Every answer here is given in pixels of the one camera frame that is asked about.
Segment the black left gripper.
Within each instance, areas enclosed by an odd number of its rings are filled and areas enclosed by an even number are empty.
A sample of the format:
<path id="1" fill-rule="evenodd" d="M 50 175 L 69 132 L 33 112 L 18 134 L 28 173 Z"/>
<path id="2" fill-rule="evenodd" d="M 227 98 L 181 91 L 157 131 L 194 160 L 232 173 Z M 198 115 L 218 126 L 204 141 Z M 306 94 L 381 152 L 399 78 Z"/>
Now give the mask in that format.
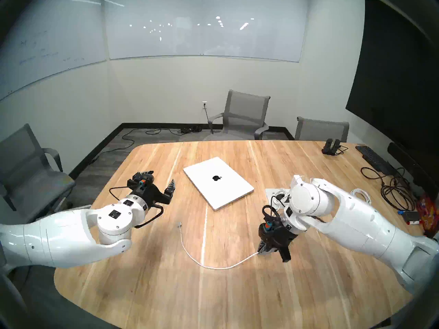
<path id="1" fill-rule="evenodd" d="M 127 181 L 127 187 L 132 190 L 133 195 L 140 197 L 148 208 L 156 203 L 169 205 L 176 189 L 175 180 L 171 179 L 162 193 L 153 183 L 153 173 L 154 171 L 137 172 L 133 175 L 133 180 Z"/>

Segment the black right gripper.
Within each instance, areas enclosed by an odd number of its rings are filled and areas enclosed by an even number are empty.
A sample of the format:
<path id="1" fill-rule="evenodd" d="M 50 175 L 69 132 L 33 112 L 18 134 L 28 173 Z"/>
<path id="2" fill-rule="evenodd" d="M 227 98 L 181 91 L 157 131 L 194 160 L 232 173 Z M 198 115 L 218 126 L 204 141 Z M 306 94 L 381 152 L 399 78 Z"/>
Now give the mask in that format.
<path id="1" fill-rule="evenodd" d="M 266 255 L 272 253 L 272 249 L 278 249 L 283 263 L 291 261 L 289 246 L 298 234 L 289 231 L 281 222 L 263 222 L 258 227 L 258 235 L 258 255 Z"/>

